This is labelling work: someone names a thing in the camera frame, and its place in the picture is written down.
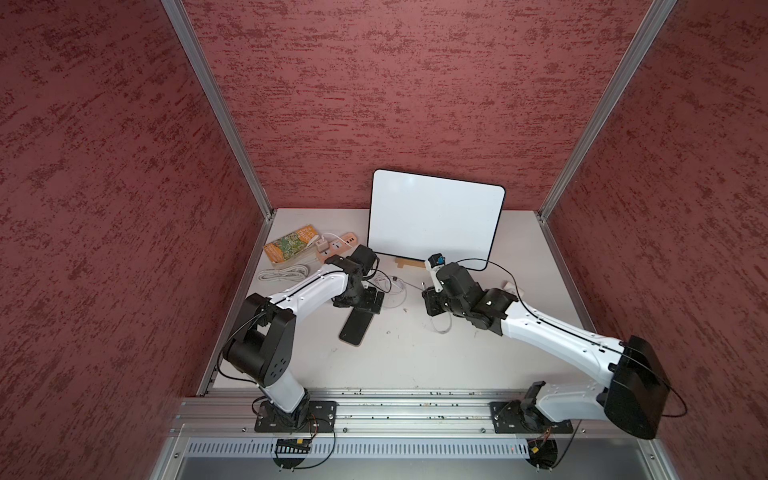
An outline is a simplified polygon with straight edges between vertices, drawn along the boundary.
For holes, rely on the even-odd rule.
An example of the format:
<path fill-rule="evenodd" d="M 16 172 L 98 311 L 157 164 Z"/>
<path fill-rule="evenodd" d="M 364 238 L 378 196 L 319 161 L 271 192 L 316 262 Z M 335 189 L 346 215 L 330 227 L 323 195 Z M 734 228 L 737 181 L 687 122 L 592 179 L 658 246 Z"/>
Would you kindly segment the black phone pink case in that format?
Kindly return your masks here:
<path fill-rule="evenodd" d="M 359 346 L 362 343 L 373 317 L 374 314 L 369 311 L 354 308 L 342 327 L 338 338 L 349 345 L 355 347 Z"/>

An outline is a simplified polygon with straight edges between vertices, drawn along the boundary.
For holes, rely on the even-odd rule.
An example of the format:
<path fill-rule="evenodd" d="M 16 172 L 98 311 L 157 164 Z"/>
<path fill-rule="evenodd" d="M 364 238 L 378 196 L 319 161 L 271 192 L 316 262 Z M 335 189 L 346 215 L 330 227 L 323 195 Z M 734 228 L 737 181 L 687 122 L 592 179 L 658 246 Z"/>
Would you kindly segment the white plug adapter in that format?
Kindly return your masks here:
<path fill-rule="evenodd" d="M 523 294 L 522 290 L 518 290 L 517 287 L 515 286 L 515 284 L 512 283 L 512 282 L 509 282 L 509 281 L 505 281 L 504 282 L 504 284 L 502 286 L 502 289 L 504 291 L 508 292 L 508 293 L 511 293 L 511 294 L 517 296 L 517 297 L 521 297 L 522 294 Z"/>

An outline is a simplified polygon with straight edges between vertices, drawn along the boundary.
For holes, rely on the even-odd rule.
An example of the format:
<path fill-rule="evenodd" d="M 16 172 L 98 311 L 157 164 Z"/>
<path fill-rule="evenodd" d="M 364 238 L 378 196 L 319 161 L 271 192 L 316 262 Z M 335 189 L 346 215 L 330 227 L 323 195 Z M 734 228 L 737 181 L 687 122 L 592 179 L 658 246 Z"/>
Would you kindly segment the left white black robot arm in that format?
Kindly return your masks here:
<path fill-rule="evenodd" d="M 329 257 L 318 271 L 281 293 L 255 293 L 244 300 L 219 359 L 260 388 L 268 401 L 265 411 L 285 427 L 299 428 L 310 415 L 309 392 L 289 371 L 297 326 L 330 302 L 350 311 L 339 339 L 360 345 L 385 297 L 368 283 L 377 266 L 374 251 L 359 245 L 349 256 Z"/>

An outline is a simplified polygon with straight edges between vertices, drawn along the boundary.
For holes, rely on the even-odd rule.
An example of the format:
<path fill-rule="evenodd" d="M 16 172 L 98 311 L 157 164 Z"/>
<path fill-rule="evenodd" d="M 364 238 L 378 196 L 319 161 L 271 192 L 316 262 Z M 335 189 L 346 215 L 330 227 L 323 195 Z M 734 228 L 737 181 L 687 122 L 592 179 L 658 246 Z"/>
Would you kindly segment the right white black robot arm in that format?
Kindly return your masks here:
<path fill-rule="evenodd" d="M 476 329 L 522 341 L 577 368 L 588 381 L 533 383 L 511 407 L 520 426 L 545 432 L 573 420 L 607 421 L 639 439 L 656 437 L 671 382 L 652 345 L 583 330 L 528 306 L 517 290 L 484 289 L 468 269 L 434 254 L 422 298 L 429 316 L 449 313 Z"/>

